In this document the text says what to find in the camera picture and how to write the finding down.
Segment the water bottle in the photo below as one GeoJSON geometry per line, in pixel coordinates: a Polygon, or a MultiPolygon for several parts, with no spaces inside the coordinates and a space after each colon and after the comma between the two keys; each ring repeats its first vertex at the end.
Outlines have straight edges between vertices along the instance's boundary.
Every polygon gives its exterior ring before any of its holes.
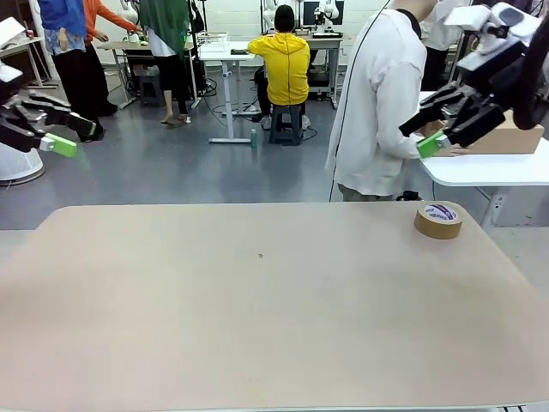
{"type": "Polygon", "coordinates": [[[257,130],[252,129],[250,133],[250,146],[251,148],[257,148],[257,130]]]}

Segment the plastic stool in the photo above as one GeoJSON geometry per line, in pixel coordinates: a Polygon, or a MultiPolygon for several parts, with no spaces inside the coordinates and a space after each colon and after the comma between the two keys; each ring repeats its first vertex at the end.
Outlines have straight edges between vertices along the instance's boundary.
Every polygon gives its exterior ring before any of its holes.
{"type": "Polygon", "coordinates": [[[302,124],[301,105],[273,105],[273,123],[268,142],[271,144],[299,146],[303,141],[302,124]]]}
{"type": "Polygon", "coordinates": [[[139,91],[142,106],[164,107],[166,105],[158,76],[139,76],[139,91]]]}

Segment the person in orange shirt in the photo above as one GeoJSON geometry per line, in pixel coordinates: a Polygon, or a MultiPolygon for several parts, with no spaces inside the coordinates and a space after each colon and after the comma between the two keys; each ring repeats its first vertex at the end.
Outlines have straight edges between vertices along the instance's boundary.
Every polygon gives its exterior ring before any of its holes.
{"type": "Polygon", "coordinates": [[[97,15],[100,15],[104,19],[116,24],[117,26],[129,31],[129,32],[141,32],[141,29],[134,23],[119,17],[107,7],[103,5],[101,0],[83,0],[84,10],[86,12],[86,56],[87,56],[87,68],[88,81],[91,83],[92,90],[95,91],[95,104],[98,108],[99,116],[112,116],[116,113],[118,107],[113,105],[109,100],[109,89],[106,85],[105,72],[103,66],[97,57],[97,52],[92,45],[92,40],[96,38],[99,41],[106,42],[109,38],[106,34],[95,28],[95,21],[97,15]]]}

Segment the table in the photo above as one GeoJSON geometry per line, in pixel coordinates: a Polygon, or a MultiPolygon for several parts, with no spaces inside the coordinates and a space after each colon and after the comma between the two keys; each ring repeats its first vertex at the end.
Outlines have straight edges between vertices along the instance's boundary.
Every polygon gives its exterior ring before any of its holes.
{"type": "Polygon", "coordinates": [[[549,142],[542,138],[534,154],[468,154],[421,160],[431,179],[444,186],[496,187],[480,225],[490,230],[496,223],[513,186],[549,185],[549,142]]]}
{"type": "Polygon", "coordinates": [[[465,211],[441,241],[415,230],[417,208],[61,209],[0,269],[0,407],[549,399],[547,301],[465,211]]]}
{"type": "MultiPolygon", "coordinates": [[[[193,91],[194,100],[195,100],[194,103],[191,106],[192,109],[196,108],[200,104],[200,102],[202,101],[202,97],[200,97],[198,95],[198,91],[196,89],[195,68],[192,64],[192,61],[194,59],[193,56],[192,56],[193,47],[194,47],[194,45],[192,44],[192,42],[188,41],[185,44],[185,50],[189,53],[190,76],[192,77],[192,91],[193,91]]],[[[128,50],[150,51],[151,47],[150,47],[150,45],[141,45],[140,43],[133,43],[133,42],[129,42],[129,41],[111,41],[109,43],[104,43],[104,44],[98,45],[97,48],[101,49],[101,50],[112,50],[112,55],[114,56],[114,63],[117,66],[118,77],[120,78],[120,83],[122,85],[122,90],[124,91],[124,98],[126,99],[126,101],[122,105],[120,105],[120,109],[124,109],[125,107],[131,105],[134,101],[136,101],[137,98],[130,97],[128,95],[128,91],[126,90],[126,87],[124,86],[125,83],[126,83],[126,78],[125,78],[122,66],[120,65],[120,62],[118,61],[118,58],[126,58],[126,51],[128,51],[128,50]],[[117,54],[118,50],[121,50],[123,52],[123,54],[122,55],[117,54]]]]}
{"type": "Polygon", "coordinates": [[[234,124],[232,123],[234,116],[250,116],[256,114],[256,112],[245,112],[240,99],[240,83],[242,82],[242,74],[240,72],[240,62],[253,60],[256,55],[232,55],[231,49],[246,50],[248,49],[248,41],[229,41],[229,47],[225,51],[206,51],[205,47],[202,47],[199,51],[200,59],[203,62],[221,62],[223,68],[223,86],[225,90],[225,109],[226,109],[226,123],[227,123],[227,137],[215,137],[209,139],[210,143],[250,143],[250,138],[234,136],[234,124]],[[229,63],[235,63],[237,69],[237,102],[238,109],[236,113],[232,111],[231,102],[231,89],[229,78],[232,76],[232,72],[229,70],[229,63]]]}
{"type": "Polygon", "coordinates": [[[332,101],[332,106],[334,109],[337,109],[337,79],[339,76],[339,67],[340,67],[340,49],[341,42],[347,38],[343,36],[340,39],[317,39],[309,34],[307,36],[299,36],[301,39],[304,39],[308,44],[311,50],[325,50],[328,53],[329,60],[329,86],[326,88],[314,87],[310,88],[312,93],[327,93],[330,95],[332,101]]]}
{"type": "MultiPolygon", "coordinates": [[[[33,68],[34,78],[36,79],[36,83],[38,85],[38,86],[29,86],[28,88],[54,89],[54,88],[57,88],[57,86],[54,86],[54,85],[46,86],[42,82],[40,73],[38,72],[38,68],[36,67],[36,62],[34,61],[33,53],[31,52],[31,47],[36,51],[36,43],[39,43],[41,41],[44,41],[43,37],[33,37],[32,39],[25,38],[23,41],[19,41],[15,45],[9,45],[5,49],[0,50],[0,58],[6,58],[7,56],[12,56],[17,53],[27,52],[28,59],[31,62],[31,67],[33,68]]],[[[44,62],[42,62],[41,58],[39,58],[39,60],[40,60],[40,65],[42,66],[42,69],[47,75],[48,71],[44,66],[44,62]]]]}

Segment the black collar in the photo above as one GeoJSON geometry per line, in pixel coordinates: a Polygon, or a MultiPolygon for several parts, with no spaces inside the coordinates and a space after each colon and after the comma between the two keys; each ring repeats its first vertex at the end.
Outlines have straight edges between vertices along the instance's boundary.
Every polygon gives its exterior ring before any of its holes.
{"type": "Polygon", "coordinates": [[[396,11],[400,11],[408,19],[410,19],[410,23],[412,23],[412,30],[418,35],[419,39],[421,39],[421,27],[419,26],[418,19],[415,18],[415,15],[405,9],[397,9],[396,11]]]}

